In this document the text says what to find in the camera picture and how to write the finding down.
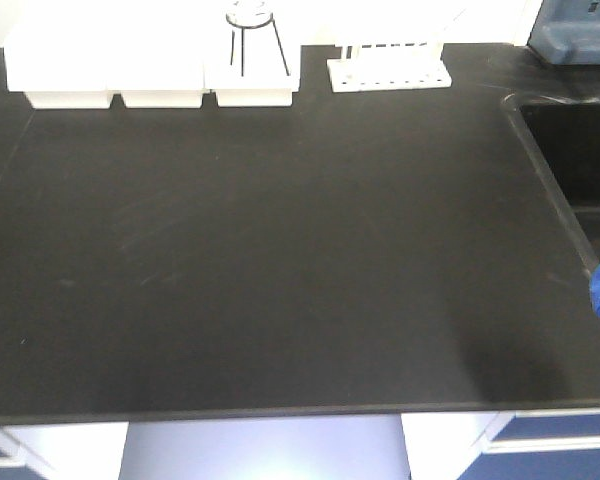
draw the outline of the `white plastic container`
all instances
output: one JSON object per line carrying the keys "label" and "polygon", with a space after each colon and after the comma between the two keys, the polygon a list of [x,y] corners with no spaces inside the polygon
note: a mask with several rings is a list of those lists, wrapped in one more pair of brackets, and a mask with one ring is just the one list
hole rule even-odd
{"label": "white plastic container", "polygon": [[104,8],[88,3],[32,3],[5,41],[7,85],[34,108],[108,108]]}
{"label": "white plastic container", "polygon": [[219,106],[292,104],[293,93],[300,88],[301,46],[287,12],[273,4],[271,8],[287,68],[278,46],[275,29],[273,24],[269,23],[262,28],[244,31],[244,74],[241,30],[226,21],[226,12],[222,8],[216,7],[210,12],[211,28],[205,41],[205,87],[215,92]]}
{"label": "white plastic container", "polygon": [[207,91],[200,6],[118,2],[114,17],[127,21],[112,28],[108,87],[129,108],[199,108]]}

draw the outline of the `white cabinet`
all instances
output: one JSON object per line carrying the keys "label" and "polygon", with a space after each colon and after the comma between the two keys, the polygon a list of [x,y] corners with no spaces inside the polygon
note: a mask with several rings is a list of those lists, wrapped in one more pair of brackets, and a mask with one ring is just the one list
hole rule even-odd
{"label": "white cabinet", "polygon": [[127,423],[0,427],[0,478],[117,480],[127,427]]}
{"label": "white cabinet", "polygon": [[513,464],[552,478],[580,457],[600,473],[600,409],[416,413],[402,424],[413,480],[508,478]]}

